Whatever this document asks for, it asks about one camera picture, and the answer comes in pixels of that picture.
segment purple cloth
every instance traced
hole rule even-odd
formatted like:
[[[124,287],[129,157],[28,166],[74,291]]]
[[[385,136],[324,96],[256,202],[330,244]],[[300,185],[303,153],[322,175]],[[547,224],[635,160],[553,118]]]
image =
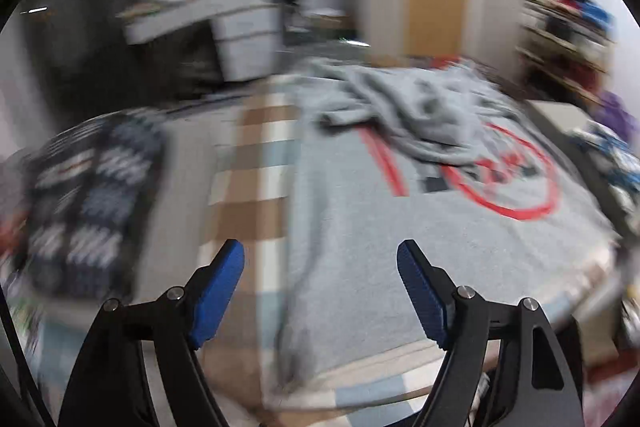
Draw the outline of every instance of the purple cloth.
[[[631,145],[634,134],[638,129],[638,120],[626,110],[622,99],[610,91],[605,91],[600,97],[602,107],[595,116],[595,121],[610,128],[620,138]]]

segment metal screw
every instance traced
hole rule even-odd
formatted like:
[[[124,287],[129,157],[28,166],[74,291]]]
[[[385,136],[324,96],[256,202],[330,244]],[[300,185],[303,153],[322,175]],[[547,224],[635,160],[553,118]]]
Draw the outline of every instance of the metal screw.
[[[531,312],[536,311],[540,307],[538,301],[532,299],[531,297],[527,297],[526,299],[524,299],[524,301],[522,301],[522,305]]]
[[[113,312],[119,305],[120,303],[117,299],[108,299],[108,301],[105,301],[105,303],[102,305],[102,309],[106,312]]]
[[[166,298],[170,301],[179,301],[184,296],[184,288],[182,286],[174,286],[166,291]]]
[[[463,299],[472,299],[476,296],[476,290],[471,286],[458,286],[458,295]]]

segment gray blanket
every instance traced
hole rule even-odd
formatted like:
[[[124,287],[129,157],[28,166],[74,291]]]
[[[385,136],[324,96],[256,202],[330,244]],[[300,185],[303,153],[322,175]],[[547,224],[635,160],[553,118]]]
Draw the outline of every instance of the gray blanket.
[[[328,78],[293,87],[283,383],[424,339],[396,268],[404,239],[508,303],[608,247],[609,223],[562,156],[473,71],[312,69]],[[348,125],[369,120],[391,146]]]

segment red line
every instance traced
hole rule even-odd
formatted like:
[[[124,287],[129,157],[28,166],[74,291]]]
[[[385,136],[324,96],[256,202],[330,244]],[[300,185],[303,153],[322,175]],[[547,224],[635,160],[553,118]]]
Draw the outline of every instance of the red line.
[[[559,200],[559,190],[558,190],[558,181],[556,181],[556,172],[554,170],[554,165],[551,163],[549,158],[547,158],[540,150],[535,147],[533,144],[523,140],[516,134],[512,133],[508,129],[504,129],[496,124],[490,123],[489,127],[498,130],[512,139],[516,140],[516,142],[520,143],[523,147],[529,149],[535,156],[537,156],[540,161],[545,165],[546,169],[546,185],[548,194],[546,195],[546,201],[533,208],[508,208],[506,206],[500,206],[499,204],[492,203],[484,199],[480,194],[474,191],[471,187],[465,184],[462,176],[458,172],[458,170],[449,165],[442,166],[442,172],[446,175],[452,184],[454,184],[457,188],[459,188],[465,196],[470,198],[472,201],[475,201],[486,208],[497,212],[498,214],[502,214],[506,217],[511,217],[512,219],[519,219],[520,221],[528,221],[531,219],[540,219],[550,213],[552,213],[556,206],[558,206]]]
[[[360,127],[360,136],[367,146],[369,154],[373,157],[378,164],[378,167],[385,175],[392,194],[394,196],[408,196],[409,193],[402,180],[402,174],[396,166],[393,155],[385,141],[368,127]]]

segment drawer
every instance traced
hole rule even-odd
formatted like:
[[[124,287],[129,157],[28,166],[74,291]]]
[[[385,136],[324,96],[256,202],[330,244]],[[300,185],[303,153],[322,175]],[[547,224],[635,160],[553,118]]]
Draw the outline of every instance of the drawer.
[[[236,39],[255,33],[280,30],[280,7],[251,8],[212,19],[213,35],[217,41]]]
[[[218,53],[225,82],[239,82],[273,74],[281,48],[281,33],[219,42]]]

